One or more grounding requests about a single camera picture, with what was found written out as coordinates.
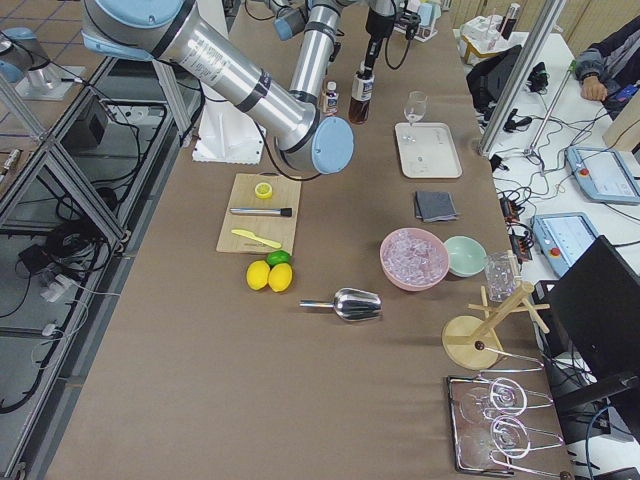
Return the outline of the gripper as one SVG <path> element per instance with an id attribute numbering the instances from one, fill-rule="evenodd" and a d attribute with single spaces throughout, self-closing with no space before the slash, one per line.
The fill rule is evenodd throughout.
<path id="1" fill-rule="evenodd" d="M 398 7 L 393 0 L 371 0 L 368 2 L 368 7 L 365 28 L 370 35 L 370 40 L 361 69 L 363 79 L 370 79 L 373 76 L 380 44 L 391 35 L 398 13 Z"/>

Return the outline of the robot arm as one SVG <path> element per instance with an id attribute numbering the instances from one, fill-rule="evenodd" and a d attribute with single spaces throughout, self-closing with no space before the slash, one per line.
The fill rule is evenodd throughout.
<path id="1" fill-rule="evenodd" d="M 274 137 L 281 159 L 298 171 L 333 174 L 354 152 L 346 120 L 324 116 L 317 96 L 348 1 L 314 1 L 293 34 L 304 35 L 289 88 L 277 84 L 193 1 L 85 1 L 86 48 L 116 58 L 177 64 L 247 114 Z"/>
<path id="2" fill-rule="evenodd" d="M 298 100 L 315 105 L 324 85 L 325 75 L 334 53 L 337 31 L 345 9 L 352 1 L 311 1 L 302 6 L 299 19 L 287 13 L 274 21 L 276 33 L 288 40 L 301 33 L 299 52 L 289 92 Z M 395 1 L 366 1 L 366 32 L 370 35 L 364 56 L 364 78 L 374 76 L 374 66 L 385 39 L 389 38 L 400 8 Z"/>

